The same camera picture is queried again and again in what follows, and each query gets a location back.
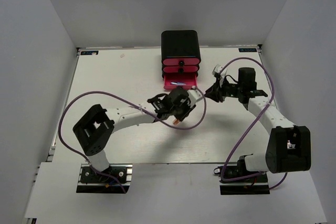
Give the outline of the black drawer cabinet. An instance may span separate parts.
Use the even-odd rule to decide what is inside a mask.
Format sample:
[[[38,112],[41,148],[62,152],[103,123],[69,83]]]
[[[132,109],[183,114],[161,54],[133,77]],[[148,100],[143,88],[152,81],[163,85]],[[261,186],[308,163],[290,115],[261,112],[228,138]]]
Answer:
[[[200,58],[198,33],[195,30],[166,30],[161,33],[162,59]]]

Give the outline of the blue marker cap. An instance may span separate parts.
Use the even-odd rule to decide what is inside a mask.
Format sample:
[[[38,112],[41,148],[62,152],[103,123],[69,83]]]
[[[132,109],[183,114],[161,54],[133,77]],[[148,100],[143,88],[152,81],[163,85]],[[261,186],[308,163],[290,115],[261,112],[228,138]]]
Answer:
[[[171,85],[176,85],[176,86],[184,86],[186,85],[186,83],[183,83],[183,82],[176,82],[176,81],[172,81],[170,82]]]

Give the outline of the table logo sticker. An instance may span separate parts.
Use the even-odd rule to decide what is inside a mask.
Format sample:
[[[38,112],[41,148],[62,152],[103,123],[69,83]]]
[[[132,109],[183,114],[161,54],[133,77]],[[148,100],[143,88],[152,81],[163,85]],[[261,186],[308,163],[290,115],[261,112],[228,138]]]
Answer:
[[[239,48],[239,52],[247,53],[247,52],[257,52],[256,48]]]
[[[97,50],[94,51],[81,51],[80,55],[84,56],[92,56],[92,55],[97,55],[99,52]]]

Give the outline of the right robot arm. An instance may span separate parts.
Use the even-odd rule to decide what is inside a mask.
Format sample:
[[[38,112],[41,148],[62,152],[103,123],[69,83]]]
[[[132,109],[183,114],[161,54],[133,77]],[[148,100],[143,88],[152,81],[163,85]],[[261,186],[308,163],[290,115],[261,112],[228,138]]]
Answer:
[[[227,80],[220,65],[215,66],[212,74],[216,81],[206,90],[205,96],[215,102],[237,98],[269,134],[266,150],[241,156],[235,167],[230,166],[221,173],[223,181],[247,182],[260,173],[300,172],[311,168],[309,129],[289,121],[268,100],[267,93],[257,89],[254,68],[239,68],[238,79],[233,83]]]

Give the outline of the right table logo sticker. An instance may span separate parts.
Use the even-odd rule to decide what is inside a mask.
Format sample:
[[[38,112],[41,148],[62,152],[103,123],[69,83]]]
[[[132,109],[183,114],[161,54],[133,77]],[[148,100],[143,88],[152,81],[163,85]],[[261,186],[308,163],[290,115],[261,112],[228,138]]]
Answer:
[[[247,53],[247,52],[257,52],[256,48],[239,48],[239,52]]]

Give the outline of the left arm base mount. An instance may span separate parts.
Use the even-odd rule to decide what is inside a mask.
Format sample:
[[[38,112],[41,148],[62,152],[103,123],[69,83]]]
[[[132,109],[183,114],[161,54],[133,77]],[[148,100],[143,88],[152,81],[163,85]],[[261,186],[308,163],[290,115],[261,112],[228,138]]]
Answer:
[[[88,164],[82,164],[79,172],[76,193],[86,194],[124,194],[132,179],[131,164],[111,164],[107,174],[115,177],[122,187],[111,177],[94,172]]]

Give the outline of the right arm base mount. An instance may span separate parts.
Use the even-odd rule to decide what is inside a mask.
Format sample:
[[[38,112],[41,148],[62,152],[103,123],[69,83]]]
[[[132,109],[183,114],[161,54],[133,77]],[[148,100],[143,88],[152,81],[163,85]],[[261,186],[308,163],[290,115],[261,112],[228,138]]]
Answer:
[[[268,195],[270,194],[268,178],[266,174],[235,180],[232,182],[224,182],[220,178],[222,166],[217,166],[213,172],[219,177],[220,194],[223,196],[233,195]]]

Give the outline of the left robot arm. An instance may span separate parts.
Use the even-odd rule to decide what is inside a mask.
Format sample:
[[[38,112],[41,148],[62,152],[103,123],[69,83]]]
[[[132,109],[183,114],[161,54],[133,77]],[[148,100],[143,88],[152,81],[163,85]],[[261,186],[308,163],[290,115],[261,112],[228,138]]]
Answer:
[[[95,104],[72,130],[93,167],[93,176],[104,182],[111,175],[104,148],[112,133],[135,125],[165,121],[171,116],[177,124],[189,116],[201,99],[198,90],[178,87],[168,94],[161,93],[142,104],[125,108],[104,109]]]

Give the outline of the left table logo sticker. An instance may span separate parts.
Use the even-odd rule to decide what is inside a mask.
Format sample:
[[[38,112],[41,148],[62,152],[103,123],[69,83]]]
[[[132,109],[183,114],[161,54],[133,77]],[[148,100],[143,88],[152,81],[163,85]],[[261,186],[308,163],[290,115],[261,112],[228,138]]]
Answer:
[[[92,55],[97,55],[99,52],[97,50],[94,51],[81,51],[80,55],[84,56],[92,56]]]

